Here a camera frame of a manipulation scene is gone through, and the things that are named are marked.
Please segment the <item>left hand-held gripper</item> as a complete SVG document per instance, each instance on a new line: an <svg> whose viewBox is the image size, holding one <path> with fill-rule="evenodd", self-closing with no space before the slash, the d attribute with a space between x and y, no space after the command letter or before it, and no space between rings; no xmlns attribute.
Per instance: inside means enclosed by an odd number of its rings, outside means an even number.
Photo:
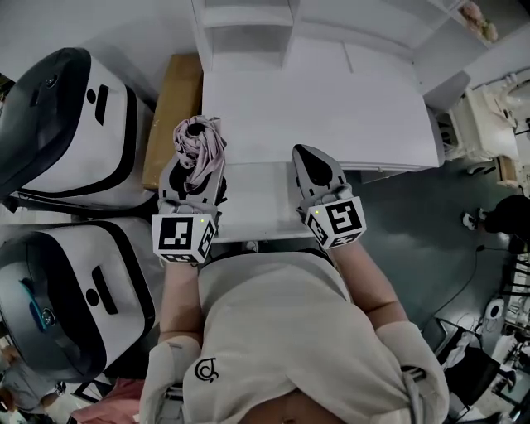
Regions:
<svg viewBox="0 0 530 424"><path fill-rule="evenodd" d="M158 214L152 216L152 249L167 263L204 263L217 234L218 205L227 183L225 159L205 178L201 202L185 200L187 169L177 154L166 164L158 184Z"/></svg>

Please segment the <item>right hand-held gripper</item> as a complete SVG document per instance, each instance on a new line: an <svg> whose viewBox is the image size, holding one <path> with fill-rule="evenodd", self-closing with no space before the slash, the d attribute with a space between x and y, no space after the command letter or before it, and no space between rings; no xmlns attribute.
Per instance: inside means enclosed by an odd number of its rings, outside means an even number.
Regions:
<svg viewBox="0 0 530 424"><path fill-rule="evenodd" d="M330 250L356 241L367 228L363 206L350 190L334 190L346 183L340 164L302 144L293 147L292 162L301 193L298 212L317 243Z"/></svg>

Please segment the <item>pink cloth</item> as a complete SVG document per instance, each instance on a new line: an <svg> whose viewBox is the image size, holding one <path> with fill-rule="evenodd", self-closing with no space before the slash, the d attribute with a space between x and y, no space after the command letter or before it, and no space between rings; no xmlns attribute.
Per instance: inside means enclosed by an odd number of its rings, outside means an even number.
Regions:
<svg viewBox="0 0 530 424"><path fill-rule="evenodd" d="M183 120L173 130L178 162L190 171L183 183L186 193L199 188L224 159L227 142L221 137L220 124L220 118L197 115Z"/></svg>

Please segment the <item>white drawer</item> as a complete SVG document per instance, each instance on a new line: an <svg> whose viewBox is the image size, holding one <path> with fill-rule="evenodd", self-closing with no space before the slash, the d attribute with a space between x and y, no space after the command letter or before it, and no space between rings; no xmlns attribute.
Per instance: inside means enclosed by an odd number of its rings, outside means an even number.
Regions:
<svg viewBox="0 0 530 424"><path fill-rule="evenodd" d="M301 192L290 162L227 165L227 200L215 243L312 238L297 208Z"/></svg>

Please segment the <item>person's right forearm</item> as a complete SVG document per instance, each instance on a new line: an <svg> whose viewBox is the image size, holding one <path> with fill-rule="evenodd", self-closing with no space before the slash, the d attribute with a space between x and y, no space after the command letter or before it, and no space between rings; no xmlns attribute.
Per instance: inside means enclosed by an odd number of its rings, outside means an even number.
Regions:
<svg viewBox="0 0 530 424"><path fill-rule="evenodd" d="M408 321L391 282L360 242L329 251L353 303L369 318L374 329Z"/></svg>

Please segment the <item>person's left forearm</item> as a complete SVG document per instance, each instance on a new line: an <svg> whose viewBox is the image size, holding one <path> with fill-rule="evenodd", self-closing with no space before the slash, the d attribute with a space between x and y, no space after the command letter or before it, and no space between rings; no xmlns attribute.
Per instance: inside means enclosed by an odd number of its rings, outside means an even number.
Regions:
<svg viewBox="0 0 530 424"><path fill-rule="evenodd" d="M166 265L159 342L186 336L202 345L204 322L200 305L198 271L187 263Z"/></svg>

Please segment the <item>white desk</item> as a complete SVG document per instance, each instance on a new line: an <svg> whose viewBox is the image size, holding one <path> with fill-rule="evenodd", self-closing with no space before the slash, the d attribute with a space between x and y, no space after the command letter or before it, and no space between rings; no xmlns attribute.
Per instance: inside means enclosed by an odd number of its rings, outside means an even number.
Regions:
<svg viewBox="0 0 530 424"><path fill-rule="evenodd" d="M306 144L379 176L438 167L416 54L462 0L190 0L227 165Z"/></svg>

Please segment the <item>brown cardboard box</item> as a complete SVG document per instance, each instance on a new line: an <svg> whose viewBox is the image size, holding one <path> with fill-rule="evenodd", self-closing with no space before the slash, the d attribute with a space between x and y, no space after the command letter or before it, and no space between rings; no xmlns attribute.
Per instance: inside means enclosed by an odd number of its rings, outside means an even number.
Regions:
<svg viewBox="0 0 530 424"><path fill-rule="evenodd" d="M197 54L171 56L147 143L142 173L145 189L158 190L161 172L175 155L175 127L200 112L202 80L203 70Z"/></svg>

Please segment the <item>white and black robot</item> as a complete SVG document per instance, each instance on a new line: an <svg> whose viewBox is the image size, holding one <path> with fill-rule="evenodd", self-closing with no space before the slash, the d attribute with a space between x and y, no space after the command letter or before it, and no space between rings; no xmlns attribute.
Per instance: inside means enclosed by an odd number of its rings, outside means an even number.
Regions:
<svg viewBox="0 0 530 424"><path fill-rule="evenodd" d="M86 49L57 50L11 88L0 113L0 199L130 210L142 185L152 109Z"/></svg>

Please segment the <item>person's white t-shirt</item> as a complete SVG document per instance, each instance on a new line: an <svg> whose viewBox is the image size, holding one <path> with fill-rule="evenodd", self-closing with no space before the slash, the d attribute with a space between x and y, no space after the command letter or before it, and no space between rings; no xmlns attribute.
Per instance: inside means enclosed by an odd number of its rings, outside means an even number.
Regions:
<svg viewBox="0 0 530 424"><path fill-rule="evenodd" d="M202 345L177 336L151 350L141 424L238 424L296 390L345 424L443 424L449 390L420 330L375 330L325 260L249 254L198 281Z"/></svg>

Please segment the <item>white robot with teal top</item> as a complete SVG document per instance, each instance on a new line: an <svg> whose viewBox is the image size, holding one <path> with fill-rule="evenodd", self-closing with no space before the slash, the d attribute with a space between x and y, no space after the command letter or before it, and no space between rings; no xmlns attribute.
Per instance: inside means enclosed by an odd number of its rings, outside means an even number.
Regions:
<svg viewBox="0 0 530 424"><path fill-rule="evenodd" d="M31 369L82 383L157 325L163 280L143 219L33 229L0 245L0 318Z"/></svg>

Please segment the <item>round white device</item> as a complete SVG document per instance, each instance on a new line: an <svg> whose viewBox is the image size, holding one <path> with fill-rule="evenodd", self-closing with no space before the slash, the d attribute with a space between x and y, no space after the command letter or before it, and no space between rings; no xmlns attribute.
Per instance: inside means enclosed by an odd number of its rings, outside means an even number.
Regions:
<svg viewBox="0 0 530 424"><path fill-rule="evenodd" d="M504 299L502 297L493 299L487 306L484 312L484 319L486 321L497 321L503 317L504 314Z"/></svg>

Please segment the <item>oval vanity mirror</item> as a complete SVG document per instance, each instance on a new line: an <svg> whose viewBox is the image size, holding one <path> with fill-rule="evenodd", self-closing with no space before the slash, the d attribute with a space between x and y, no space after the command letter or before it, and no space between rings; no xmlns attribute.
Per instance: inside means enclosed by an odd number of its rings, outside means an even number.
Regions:
<svg viewBox="0 0 530 424"><path fill-rule="evenodd" d="M530 102L530 79L526 79L516 84L508 92L507 96L522 102Z"/></svg>

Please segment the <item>pink flower bunch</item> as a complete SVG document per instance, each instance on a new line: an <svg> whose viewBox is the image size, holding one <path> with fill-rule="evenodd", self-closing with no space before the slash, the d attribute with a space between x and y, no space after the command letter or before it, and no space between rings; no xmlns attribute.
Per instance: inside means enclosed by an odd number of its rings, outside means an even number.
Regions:
<svg viewBox="0 0 530 424"><path fill-rule="evenodd" d="M496 42L499 38L496 26L482 13L480 7L472 0L467 0L458 9L465 19L468 28L488 42Z"/></svg>

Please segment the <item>black chair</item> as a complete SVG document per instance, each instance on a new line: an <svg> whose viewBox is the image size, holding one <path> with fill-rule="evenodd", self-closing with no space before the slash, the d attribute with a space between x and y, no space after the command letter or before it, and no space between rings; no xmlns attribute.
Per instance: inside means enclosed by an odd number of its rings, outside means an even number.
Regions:
<svg viewBox="0 0 530 424"><path fill-rule="evenodd" d="M444 424L456 424L496 378L513 390L516 373L484 350L483 336L446 319L434 318L425 324L422 335L444 369L450 395L450 411Z"/></svg>

